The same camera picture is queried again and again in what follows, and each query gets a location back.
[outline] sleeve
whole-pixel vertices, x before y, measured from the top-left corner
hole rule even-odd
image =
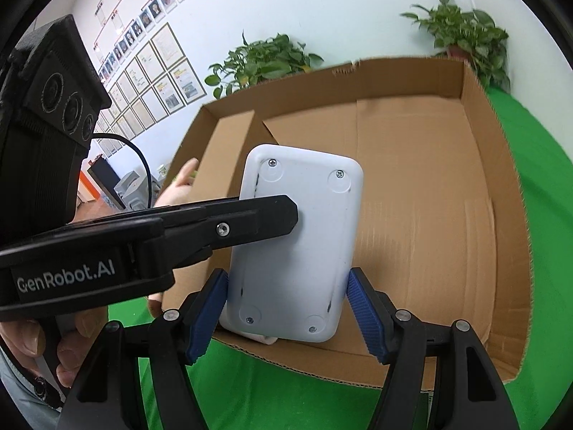
[[[56,430],[59,411],[51,408],[36,395],[34,386],[22,376],[1,347],[0,379],[33,430]]]

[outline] black cable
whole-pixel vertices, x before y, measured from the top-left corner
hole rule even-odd
[[[92,135],[92,139],[115,139],[115,140],[119,140],[119,142],[123,142],[131,150],[133,150],[135,153],[137,153],[137,155],[139,156],[139,158],[143,162],[143,167],[145,168],[145,174],[147,175],[147,187],[149,189],[149,195],[147,197],[147,208],[150,209],[151,208],[151,171],[149,171],[149,165],[147,164],[147,160],[145,160],[145,157],[141,153],[141,150],[139,150],[135,146],[135,144],[133,144],[131,141],[127,140],[125,137],[121,137],[119,134],[111,134],[108,132],[98,132],[98,133],[95,133]]]

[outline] plant pot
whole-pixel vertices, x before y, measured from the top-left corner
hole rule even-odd
[[[463,59],[468,63],[472,64],[472,54],[468,53],[467,51],[463,50],[463,48],[460,48],[457,45],[449,45],[449,47],[446,48],[446,52],[448,53],[448,57],[450,58]]]

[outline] blue gripper pad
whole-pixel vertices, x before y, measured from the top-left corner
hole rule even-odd
[[[384,362],[384,358],[388,355],[388,349],[384,344],[384,326],[353,270],[350,270],[348,277],[346,296],[368,347],[368,352],[379,362]]]
[[[211,336],[215,331],[225,302],[227,302],[228,275],[222,272],[211,291],[207,294],[197,320],[191,326],[187,360],[193,365],[199,357],[207,352]]]

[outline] camera lens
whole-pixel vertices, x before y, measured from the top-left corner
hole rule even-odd
[[[64,79],[60,73],[54,73],[48,78],[42,90],[42,107],[46,113],[51,113],[56,109],[59,99],[62,98],[63,88]]]
[[[66,103],[66,108],[64,108],[63,123],[64,129],[67,132],[73,132],[76,129],[81,117],[81,107],[81,97],[77,92],[74,92],[70,95],[70,98]]]
[[[88,114],[88,116],[85,117],[84,125],[81,127],[81,138],[84,139],[84,141],[90,138],[92,129],[93,129],[93,116],[91,114]]]

